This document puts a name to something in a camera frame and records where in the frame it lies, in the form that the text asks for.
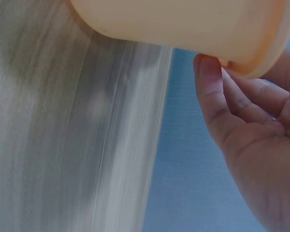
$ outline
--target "plastic cup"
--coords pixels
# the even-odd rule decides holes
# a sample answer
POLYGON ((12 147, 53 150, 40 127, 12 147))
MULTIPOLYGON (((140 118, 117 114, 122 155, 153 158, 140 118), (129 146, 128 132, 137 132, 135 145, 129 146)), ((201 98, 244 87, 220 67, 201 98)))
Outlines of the plastic cup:
POLYGON ((290 0, 72 0, 97 32, 219 58, 233 75, 261 77, 290 38, 290 0))

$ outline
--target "blue fabric background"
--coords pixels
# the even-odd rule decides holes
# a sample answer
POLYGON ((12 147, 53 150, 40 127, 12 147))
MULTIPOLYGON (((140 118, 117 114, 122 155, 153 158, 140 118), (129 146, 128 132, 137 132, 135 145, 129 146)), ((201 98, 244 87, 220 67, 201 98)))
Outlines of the blue fabric background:
POLYGON ((194 89, 195 55, 174 52, 143 232, 262 232, 206 130, 194 89))

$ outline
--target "human hand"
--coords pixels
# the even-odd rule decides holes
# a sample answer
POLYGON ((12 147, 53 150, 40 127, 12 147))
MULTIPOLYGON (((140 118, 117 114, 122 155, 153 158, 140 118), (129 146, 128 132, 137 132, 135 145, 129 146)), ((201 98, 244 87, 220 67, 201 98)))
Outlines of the human hand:
POLYGON ((207 128, 256 218, 290 231, 290 51, 260 79, 231 78, 197 55, 196 91, 207 128))

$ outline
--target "hand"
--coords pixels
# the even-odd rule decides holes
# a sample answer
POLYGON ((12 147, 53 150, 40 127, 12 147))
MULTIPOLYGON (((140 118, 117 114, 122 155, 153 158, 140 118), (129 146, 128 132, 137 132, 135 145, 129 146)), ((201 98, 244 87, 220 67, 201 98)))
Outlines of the hand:
POLYGON ((207 128, 257 219, 290 231, 290 52, 263 80, 231 78, 197 55, 195 83, 207 128))

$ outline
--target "cup rim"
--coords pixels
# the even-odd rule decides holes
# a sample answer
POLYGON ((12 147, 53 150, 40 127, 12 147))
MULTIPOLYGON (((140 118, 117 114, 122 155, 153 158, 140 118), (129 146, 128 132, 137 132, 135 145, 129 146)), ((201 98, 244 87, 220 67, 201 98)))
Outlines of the cup rim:
POLYGON ((290 39, 290 0, 278 1, 276 10, 280 11, 279 16, 276 16, 277 12, 273 12, 275 14, 273 17, 276 19, 274 23, 277 24, 276 30, 269 27, 273 32, 268 33, 270 36, 264 38, 259 52, 250 62, 238 63, 220 60, 222 67, 230 74, 242 78, 260 78, 279 59, 290 39))

